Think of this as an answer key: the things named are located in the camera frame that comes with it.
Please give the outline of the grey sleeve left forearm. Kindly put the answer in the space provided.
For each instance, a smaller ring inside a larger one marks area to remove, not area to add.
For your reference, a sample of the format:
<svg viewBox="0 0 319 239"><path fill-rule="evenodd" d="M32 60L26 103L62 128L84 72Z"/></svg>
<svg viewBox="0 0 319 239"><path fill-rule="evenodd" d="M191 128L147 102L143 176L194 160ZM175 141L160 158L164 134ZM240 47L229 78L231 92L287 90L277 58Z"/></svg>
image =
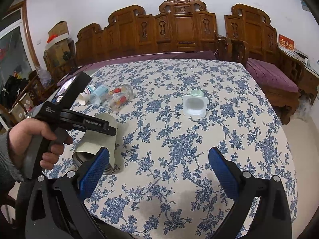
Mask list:
<svg viewBox="0 0 319 239"><path fill-rule="evenodd" d="M3 201L10 190L14 187L15 182L25 181L21 171L16 167L13 160L10 158L9 150L9 129L5 134L1 135L1 150L0 150L0 196Z"/></svg>

